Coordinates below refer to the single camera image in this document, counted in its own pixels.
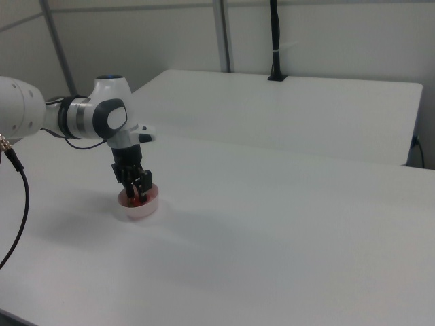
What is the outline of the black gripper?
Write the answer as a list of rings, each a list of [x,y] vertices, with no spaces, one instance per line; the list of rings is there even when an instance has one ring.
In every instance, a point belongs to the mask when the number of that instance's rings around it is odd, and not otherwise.
[[[111,150],[114,163],[111,165],[118,183],[121,183],[127,198],[133,198],[134,182],[137,180],[139,202],[147,202],[147,192],[152,188],[152,173],[142,170],[142,152],[140,145],[133,145],[124,149]]]

